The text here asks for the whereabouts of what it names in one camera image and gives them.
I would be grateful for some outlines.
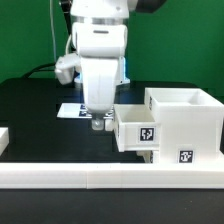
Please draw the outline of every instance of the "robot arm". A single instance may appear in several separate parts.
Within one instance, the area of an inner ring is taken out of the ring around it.
[[[82,74],[85,106],[101,120],[114,103],[116,85],[123,76],[129,11],[153,12],[165,0],[73,0],[70,14],[76,53],[60,57],[56,75],[72,82],[74,67]]]

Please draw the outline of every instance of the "black cable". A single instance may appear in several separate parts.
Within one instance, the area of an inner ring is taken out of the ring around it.
[[[41,70],[41,69],[48,68],[48,67],[53,67],[53,66],[55,66],[55,63],[40,65],[40,66],[30,70],[29,72],[25,73],[24,75],[22,75],[21,78],[28,79],[34,72],[41,72],[41,71],[44,71],[44,70]]]

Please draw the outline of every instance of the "green wall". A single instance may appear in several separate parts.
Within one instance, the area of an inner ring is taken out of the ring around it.
[[[60,56],[67,33],[58,0],[54,14]],[[128,41],[132,80],[191,82],[224,96],[224,0],[168,0],[154,14],[131,13]],[[49,0],[0,0],[0,46],[0,82],[52,62]]]

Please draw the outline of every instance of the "white container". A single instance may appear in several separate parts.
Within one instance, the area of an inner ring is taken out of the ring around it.
[[[135,107],[115,106],[119,151],[153,151],[156,162],[163,164],[201,164],[220,157],[224,105],[204,91],[146,88],[145,105],[139,105],[138,110]],[[143,132],[139,130],[153,126],[155,141],[140,142]]]
[[[114,131],[120,152],[159,150],[160,124],[145,105],[114,105]]]
[[[0,155],[9,144],[8,128],[0,128]]]

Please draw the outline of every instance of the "black table surface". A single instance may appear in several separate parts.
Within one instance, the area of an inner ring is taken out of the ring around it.
[[[195,87],[186,83],[133,82],[117,103],[142,104],[145,87]],[[82,92],[51,79],[10,79],[0,84],[0,126],[10,144],[1,162],[143,162],[119,153],[112,133],[95,133],[87,120],[57,119],[63,102],[83,102]],[[224,223],[218,189],[0,190],[0,223]]]
[[[115,102],[143,104],[145,87],[193,87],[187,83],[133,82]],[[119,153],[113,132],[93,131],[87,119],[59,119],[62,103],[83,103],[83,94],[54,79],[9,79],[0,85],[0,127],[10,144],[0,162],[141,163],[135,152]]]

